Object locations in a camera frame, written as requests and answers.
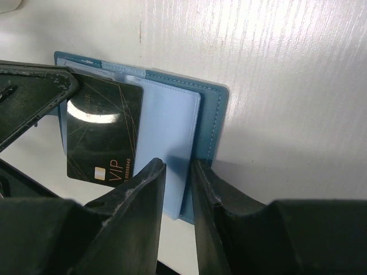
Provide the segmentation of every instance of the black card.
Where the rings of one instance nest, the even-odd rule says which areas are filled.
[[[73,74],[81,89],[68,101],[68,177],[115,187],[132,177],[143,89]]]

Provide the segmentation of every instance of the tabletop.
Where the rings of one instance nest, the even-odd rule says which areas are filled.
[[[0,14],[0,59],[53,64],[61,50],[224,84],[219,176],[264,203],[364,199],[366,32],[359,0],[23,0]],[[46,117],[40,127],[53,123]],[[61,143],[25,136],[1,157],[36,174],[32,154],[46,157],[42,146],[60,151]],[[65,168],[57,157],[50,165],[49,184]],[[80,201],[105,191],[67,186],[54,188]],[[163,262],[197,273],[191,225],[164,218],[161,243]]]

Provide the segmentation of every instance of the blue wallet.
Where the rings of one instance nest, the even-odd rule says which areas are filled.
[[[78,69],[81,72],[88,71],[90,74],[112,78],[117,81],[126,82],[134,85],[140,85],[143,87],[143,89],[147,88],[149,90],[151,90],[152,87],[158,87],[157,85],[161,84],[161,88],[159,90],[169,91],[169,87],[171,87],[171,89],[175,89],[175,93],[177,93],[177,91],[180,91],[179,94],[181,94],[181,96],[186,95],[184,96],[185,100],[188,100],[191,109],[188,109],[187,112],[184,114],[187,119],[192,120],[192,122],[188,125],[196,125],[196,130],[190,129],[190,127],[188,127],[188,129],[183,129],[183,132],[181,134],[187,135],[188,132],[194,133],[191,157],[204,160],[209,165],[212,164],[228,101],[228,90],[226,87],[216,84],[210,84],[207,82],[191,80],[189,78],[178,77],[172,74],[110,63],[69,53],[55,52],[54,58],[56,65],[70,66],[76,72],[78,71]],[[147,109],[148,112],[148,108],[144,106],[143,98],[142,115],[144,109]],[[65,118],[63,118],[63,114],[65,113],[66,103],[63,103],[58,108],[58,115],[60,119],[60,130],[63,137],[64,148],[66,147],[66,127],[64,121]],[[162,123],[166,125],[167,122],[169,123],[168,120],[163,121]],[[167,136],[166,140],[167,142],[172,140],[174,141],[174,138],[174,136]],[[170,155],[169,161],[172,163],[176,162],[176,167],[186,167],[186,165],[182,164],[188,163],[188,161],[190,160],[190,156],[183,158],[184,152],[187,153],[190,148],[190,142],[186,141],[184,143],[188,145],[186,147],[184,146],[183,148],[177,148],[177,156]],[[162,151],[159,151],[158,148],[156,151],[153,150],[151,152],[148,152],[147,150],[149,146],[147,146],[147,141],[144,143],[141,142],[140,144],[141,146],[139,146],[138,138],[136,154],[138,154],[139,150],[145,152],[146,158],[151,158],[150,154],[162,154]],[[135,164],[136,169],[139,169],[138,167],[146,162],[146,159],[140,159],[141,163]],[[178,171],[174,171],[173,174],[178,174],[178,177],[180,177],[180,175],[182,177],[182,175],[184,174],[187,175],[187,170],[185,171],[184,168],[182,169],[181,174]],[[165,204],[169,208],[167,209],[167,207],[165,207],[165,213],[173,219],[179,217],[184,221],[193,223],[193,205],[190,179],[186,179],[186,186],[184,190],[180,190],[179,188],[177,189],[177,186],[174,188],[174,190],[175,192],[173,196],[170,196],[168,192],[166,193],[168,197],[165,197]],[[181,200],[179,198],[179,194],[183,195],[183,198]]]

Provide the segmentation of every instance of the card holder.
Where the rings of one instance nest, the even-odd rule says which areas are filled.
[[[62,58],[57,60],[57,65],[68,66],[76,73],[102,76],[143,88],[133,174],[136,175],[153,158],[161,158],[167,164],[163,211],[170,218],[177,219],[188,177],[200,94]]]
[[[228,88],[223,85],[180,77],[170,73],[158,72],[116,64],[95,58],[78,56],[76,54],[55,52],[55,62],[58,58],[74,61],[90,68],[103,69],[114,73],[129,74],[151,80],[156,83],[187,89],[200,94],[200,110],[197,119],[196,132],[193,143],[192,158],[203,160],[211,165],[216,154],[228,102]],[[187,179],[179,218],[193,223],[193,202],[190,179]]]

